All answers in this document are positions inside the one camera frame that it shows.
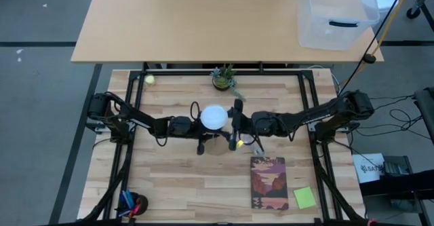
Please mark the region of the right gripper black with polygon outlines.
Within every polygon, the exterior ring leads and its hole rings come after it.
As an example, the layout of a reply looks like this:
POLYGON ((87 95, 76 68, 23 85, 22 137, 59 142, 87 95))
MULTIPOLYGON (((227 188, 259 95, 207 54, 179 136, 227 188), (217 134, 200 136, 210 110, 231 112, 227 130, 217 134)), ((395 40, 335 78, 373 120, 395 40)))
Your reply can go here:
POLYGON ((222 136, 229 141, 229 149, 231 151, 237 150, 237 135, 249 134, 254 138, 254 143, 257 143, 259 151, 264 151, 264 147, 260 141, 259 136, 266 136, 271 131, 273 121, 271 115, 266 114, 264 111, 255 112, 251 118, 243 114, 243 101, 235 99, 234 106, 229 111, 229 116, 226 122, 226 128, 233 128, 232 134, 227 131, 222 131, 222 136))

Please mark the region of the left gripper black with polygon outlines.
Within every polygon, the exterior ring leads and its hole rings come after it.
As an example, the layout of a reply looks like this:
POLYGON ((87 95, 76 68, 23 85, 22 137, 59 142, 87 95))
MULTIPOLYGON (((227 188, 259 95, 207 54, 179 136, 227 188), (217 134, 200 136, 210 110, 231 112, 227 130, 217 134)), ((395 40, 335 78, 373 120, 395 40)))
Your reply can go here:
POLYGON ((207 131, 200 121, 192 121, 185 116, 174 117, 169 124, 169 137, 198 140, 197 155, 204 154, 205 141, 219 136, 224 136, 224 132, 221 130, 207 131))

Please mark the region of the wooden base lamp black socket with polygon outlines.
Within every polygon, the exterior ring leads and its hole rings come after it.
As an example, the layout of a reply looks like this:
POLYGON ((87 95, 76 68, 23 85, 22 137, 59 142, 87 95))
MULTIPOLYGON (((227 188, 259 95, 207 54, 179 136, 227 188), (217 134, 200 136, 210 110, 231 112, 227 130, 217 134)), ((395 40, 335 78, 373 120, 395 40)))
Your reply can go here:
POLYGON ((219 156, 228 153, 229 143, 223 136, 212 138, 204 143, 205 153, 208 155, 219 156))

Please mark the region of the white flood lightbulb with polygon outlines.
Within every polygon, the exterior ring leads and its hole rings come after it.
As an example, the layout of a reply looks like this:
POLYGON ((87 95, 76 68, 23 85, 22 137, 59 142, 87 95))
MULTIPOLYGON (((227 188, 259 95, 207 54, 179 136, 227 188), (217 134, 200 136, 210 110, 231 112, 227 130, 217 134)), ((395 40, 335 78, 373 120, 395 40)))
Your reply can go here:
POLYGON ((223 128, 228 118, 227 111, 220 105, 207 106, 200 114, 201 123, 210 130, 223 128))

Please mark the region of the small potted succulent plant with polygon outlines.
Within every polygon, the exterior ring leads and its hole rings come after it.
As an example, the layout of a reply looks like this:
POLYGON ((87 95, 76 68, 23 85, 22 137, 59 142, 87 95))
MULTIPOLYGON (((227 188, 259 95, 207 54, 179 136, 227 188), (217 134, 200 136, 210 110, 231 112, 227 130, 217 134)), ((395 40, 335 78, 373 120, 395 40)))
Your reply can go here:
POLYGON ((245 101, 245 97, 236 88, 237 81, 234 78, 236 70, 233 67, 234 64, 215 67, 210 73, 213 86, 221 92, 230 90, 236 98, 245 101))

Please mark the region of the landscape illustrated book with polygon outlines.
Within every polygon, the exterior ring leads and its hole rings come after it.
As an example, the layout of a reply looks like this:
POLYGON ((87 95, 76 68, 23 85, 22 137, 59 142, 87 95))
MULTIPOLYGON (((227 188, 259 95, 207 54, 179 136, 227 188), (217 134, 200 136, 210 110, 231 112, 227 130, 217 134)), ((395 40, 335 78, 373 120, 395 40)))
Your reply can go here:
POLYGON ((251 157, 250 172, 252 209, 289 208, 284 157, 251 157))

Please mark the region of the black mesh pen cup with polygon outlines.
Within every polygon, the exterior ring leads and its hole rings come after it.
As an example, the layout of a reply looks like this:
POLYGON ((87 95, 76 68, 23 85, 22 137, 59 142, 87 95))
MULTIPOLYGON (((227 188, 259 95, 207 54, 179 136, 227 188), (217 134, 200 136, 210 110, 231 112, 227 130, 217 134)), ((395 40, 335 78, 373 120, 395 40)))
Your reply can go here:
POLYGON ((141 214, 143 214, 143 213, 145 213, 146 211, 147 211, 147 208, 148 208, 148 206, 149 206, 149 201, 148 201, 148 199, 147 199, 147 197, 145 197, 144 195, 140 195, 140 194, 138 194, 138 193, 135 193, 135 192, 131 192, 131 195, 132 195, 132 197, 133 197, 133 200, 134 200, 134 202, 135 202, 135 205, 134 206, 131 206, 130 205, 130 203, 128 202, 128 204, 129 204, 129 209, 126 209, 126 210, 120 210, 119 209, 119 206, 115 209, 115 211, 117 212, 117 215, 118 215, 118 217, 128 217, 128 218, 130 218, 129 217, 129 215, 130 215, 130 210, 131 209, 133 209, 136 205, 138 205, 138 204, 140 204, 141 205, 141 208, 140 208, 140 210, 137 212, 137 214, 136 215, 134 215, 134 216, 139 216, 139 215, 141 215, 141 214))

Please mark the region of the green sticky note pad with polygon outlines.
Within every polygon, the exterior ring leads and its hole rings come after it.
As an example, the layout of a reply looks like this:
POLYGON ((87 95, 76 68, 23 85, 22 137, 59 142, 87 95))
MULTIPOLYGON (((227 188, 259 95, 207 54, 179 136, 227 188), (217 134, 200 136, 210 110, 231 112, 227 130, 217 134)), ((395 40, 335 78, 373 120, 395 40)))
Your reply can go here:
POLYGON ((299 209, 310 208, 316 205, 315 197, 310 187, 294 190, 294 196, 299 209))

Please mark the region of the beige wooden desk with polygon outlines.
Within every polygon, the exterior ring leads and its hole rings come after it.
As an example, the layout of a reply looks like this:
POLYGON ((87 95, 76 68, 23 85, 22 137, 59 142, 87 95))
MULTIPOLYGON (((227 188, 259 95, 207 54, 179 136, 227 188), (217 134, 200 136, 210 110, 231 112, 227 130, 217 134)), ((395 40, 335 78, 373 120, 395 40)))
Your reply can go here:
POLYGON ((71 60, 87 62, 357 62, 298 42, 298 0, 92 0, 71 60))

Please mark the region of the white printed paper sign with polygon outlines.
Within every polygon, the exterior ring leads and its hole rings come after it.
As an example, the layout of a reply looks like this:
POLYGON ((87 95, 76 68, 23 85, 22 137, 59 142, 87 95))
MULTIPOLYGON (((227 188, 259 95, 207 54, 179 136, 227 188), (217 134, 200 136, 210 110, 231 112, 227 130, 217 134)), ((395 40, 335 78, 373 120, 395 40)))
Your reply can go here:
POLYGON ((381 153, 353 155, 353 163, 360 184, 377 181, 384 175, 384 157, 381 153))

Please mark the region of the clear plastic storage bin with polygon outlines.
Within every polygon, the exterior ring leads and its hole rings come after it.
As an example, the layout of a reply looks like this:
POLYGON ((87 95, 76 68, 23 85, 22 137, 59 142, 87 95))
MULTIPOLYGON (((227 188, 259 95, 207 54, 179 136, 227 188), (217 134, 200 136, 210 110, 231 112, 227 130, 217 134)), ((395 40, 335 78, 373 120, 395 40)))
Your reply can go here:
POLYGON ((300 0, 299 44, 320 50, 347 50, 379 19, 377 0, 300 0))

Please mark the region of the black electronics box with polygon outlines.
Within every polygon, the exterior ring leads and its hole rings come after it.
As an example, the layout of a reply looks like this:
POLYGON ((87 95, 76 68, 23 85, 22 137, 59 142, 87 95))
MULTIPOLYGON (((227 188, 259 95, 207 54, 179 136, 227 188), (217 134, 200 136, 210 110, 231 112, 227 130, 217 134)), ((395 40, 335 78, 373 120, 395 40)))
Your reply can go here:
POLYGON ((385 156, 383 166, 385 176, 404 176, 413 173, 407 156, 385 156))

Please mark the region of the black aluminium table frame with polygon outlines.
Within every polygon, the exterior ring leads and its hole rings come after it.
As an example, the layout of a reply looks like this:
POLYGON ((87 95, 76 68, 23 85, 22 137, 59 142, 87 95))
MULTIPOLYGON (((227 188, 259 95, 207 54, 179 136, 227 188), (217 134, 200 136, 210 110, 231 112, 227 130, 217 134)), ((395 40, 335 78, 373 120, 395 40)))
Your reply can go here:
MULTIPOLYGON (((301 70, 312 73, 319 104, 336 96, 329 69, 301 70)), ((303 110, 297 75, 301 71, 284 69, 278 75, 237 76, 238 88, 246 98, 245 115, 255 111, 298 112, 303 110)), ((156 84, 144 86, 140 110, 154 118, 190 116, 189 109, 197 101, 207 105, 233 106, 234 97, 219 92, 211 84, 208 71, 153 71, 156 84)), ((313 223, 322 219, 317 181, 313 168, 308 131, 304 126, 296 132, 294 142, 288 138, 263 137, 268 156, 284 157, 288 184, 287 210, 252 209, 250 195, 250 147, 213 156, 196 154, 197 141, 170 138, 165 147, 144 128, 137 127, 132 148, 127 187, 149 199, 149 209, 137 216, 137 223, 313 223), (294 190, 310 187, 316 205, 299 209, 294 190)), ((90 168, 78 219, 87 216, 108 187, 115 145, 106 141, 92 153, 90 168)), ((328 145, 336 186, 359 215, 365 206, 361 196, 353 158, 348 148, 336 143, 328 145)))

